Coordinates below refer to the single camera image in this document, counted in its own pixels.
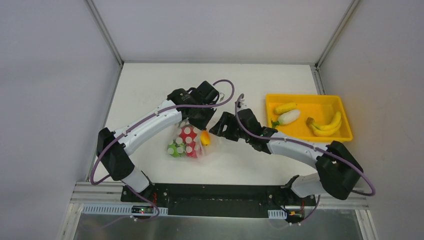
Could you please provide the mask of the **yellow fake corn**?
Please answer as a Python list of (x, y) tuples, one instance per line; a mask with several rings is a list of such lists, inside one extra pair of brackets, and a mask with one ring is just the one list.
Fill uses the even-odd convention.
[(276, 115), (282, 115), (289, 111), (295, 110), (297, 108), (297, 104), (295, 102), (288, 102), (281, 105), (278, 105), (274, 108), (273, 112)]

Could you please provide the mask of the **white fake radish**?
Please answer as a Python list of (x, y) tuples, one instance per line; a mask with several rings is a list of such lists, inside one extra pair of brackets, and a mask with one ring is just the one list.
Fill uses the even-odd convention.
[(301, 111), (298, 109), (293, 109), (288, 112), (283, 113), (280, 115), (276, 121), (271, 121), (271, 127), (276, 128), (277, 126), (281, 125), (288, 125), (292, 122), (296, 121), (301, 115)]

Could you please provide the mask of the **clear zip top bag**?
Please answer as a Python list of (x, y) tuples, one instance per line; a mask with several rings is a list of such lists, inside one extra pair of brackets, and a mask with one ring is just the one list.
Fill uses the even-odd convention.
[(216, 152), (219, 147), (220, 141), (207, 130), (200, 130), (182, 120), (172, 126), (166, 153), (174, 158), (200, 159)]

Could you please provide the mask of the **yellow fake banana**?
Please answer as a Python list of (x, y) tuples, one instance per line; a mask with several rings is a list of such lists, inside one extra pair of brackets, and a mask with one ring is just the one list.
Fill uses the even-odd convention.
[(317, 137), (330, 137), (335, 134), (342, 125), (342, 113), (337, 111), (329, 124), (320, 125), (316, 123), (315, 119), (308, 117), (306, 125), (312, 130), (313, 134)]

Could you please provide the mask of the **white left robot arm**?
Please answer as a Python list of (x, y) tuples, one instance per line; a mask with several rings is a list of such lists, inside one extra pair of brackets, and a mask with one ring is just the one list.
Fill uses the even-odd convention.
[(124, 183), (140, 202), (149, 201), (153, 183), (136, 167), (131, 155), (158, 133), (180, 122), (186, 121), (200, 131), (205, 130), (217, 107), (225, 104), (223, 96), (214, 84), (203, 81), (198, 87), (173, 90), (156, 108), (130, 124), (115, 130), (103, 128), (98, 133), (97, 159), (92, 170), (103, 165), (107, 175), (96, 181), (95, 174), (91, 173), (90, 183), (98, 185), (112, 178)]

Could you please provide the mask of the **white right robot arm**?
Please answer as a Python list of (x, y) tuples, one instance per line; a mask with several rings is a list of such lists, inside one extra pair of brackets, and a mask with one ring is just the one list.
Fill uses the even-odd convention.
[(243, 139), (258, 152), (289, 157), (314, 168), (316, 173), (295, 175), (284, 185), (284, 200), (290, 205), (322, 193), (346, 200), (364, 173), (341, 142), (318, 144), (290, 137), (261, 126), (249, 108), (237, 114), (225, 111), (209, 133), (235, 142)]

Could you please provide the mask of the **orange fake food ball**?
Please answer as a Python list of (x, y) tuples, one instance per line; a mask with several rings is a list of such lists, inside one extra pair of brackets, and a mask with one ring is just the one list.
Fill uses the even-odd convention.
[(203, 146), (209, 146), (211, 144), (211, 137), (207, 130), (203, 130), (200, 133), (200, 142)]

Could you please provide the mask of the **red fake food ball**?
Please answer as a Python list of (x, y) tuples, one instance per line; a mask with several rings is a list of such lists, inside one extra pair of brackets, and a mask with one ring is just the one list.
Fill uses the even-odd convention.
[(191, 125), (185, 125), (176, 131), (175, 143), (185, 145), (185, 157), (198, 159), (201, 156), (199, 130)]

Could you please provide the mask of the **green fake food ball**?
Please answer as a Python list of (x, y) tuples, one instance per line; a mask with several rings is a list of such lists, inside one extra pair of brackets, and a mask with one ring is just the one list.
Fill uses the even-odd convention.
[(179, 158), (183, 157), (185, 154), (185, 145), (184, 144), (178, 144), (178, 143), (172, 143), (167, 146), (166, 152), (168, 155)]

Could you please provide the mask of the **yellow plastic tray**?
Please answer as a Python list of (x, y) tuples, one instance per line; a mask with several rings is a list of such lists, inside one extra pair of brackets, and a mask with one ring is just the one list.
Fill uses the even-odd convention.
[[(276, 108), (284, 104), (296, 104), (299, 117), (289, 124), (277, 125), (279, 113)], [(332, 141), (350, 142), (353, 133), (341, 98), (337, 95), (277, 94), (270, 93), (265, 97), (267, 126), (286, 135), (310, 142), (330, 143)], [(336, 113), (341, 113), (341, 126), (332, 135), (318, 136), (307, 125), (307, 119), (313, 118), (317, 125), (325, 126), (332, 122)]]

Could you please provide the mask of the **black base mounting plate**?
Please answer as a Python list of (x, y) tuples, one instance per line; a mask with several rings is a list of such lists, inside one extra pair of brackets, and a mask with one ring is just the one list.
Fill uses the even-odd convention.
[(139, 194), (122, 188), (121, 202), (134, 203), (134, 213), (154, 203), (162, 216), (286, 219), (303, 217), (314, 207), (313, 196), (300, 198), (279, 185), (213, 185), (155, 183)]

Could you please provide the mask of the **aluminium frame rail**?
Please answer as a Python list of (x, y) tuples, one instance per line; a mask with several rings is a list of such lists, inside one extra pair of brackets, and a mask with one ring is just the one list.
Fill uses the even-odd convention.
[(106, 26), (105, 21), (103, 20), (102, 14), (100, 13), (96, 3), (94, 0), (84, 0), (84, 3), (90, 12), (92, 19), (94, 23), (96, 24), (100, 35), (103, 38), (103, 42), (107, 45), (109, 52), (113, 56), (114, 59), (114, 65), (113, 65), (113, 78), (112, 82), (109, 84), (110, 91), (108, 92), (107, 97), (107, 105), (106, 105), (106, 112), (105, 117), (103, 118), (103, 121), (101, 123), (101, 128), (104, 128), (106, 126), (109, 113), (111, 110), (111, 105), (116, 93), (117, 85), (119, 83), (119, 79), (122, 73), (122, 69), (124, 66), (124, 60), (122, 59), (122, 56), (115, 44), (115, 41), (113, 40), (110, 31), (108, 30), (108, 27)]

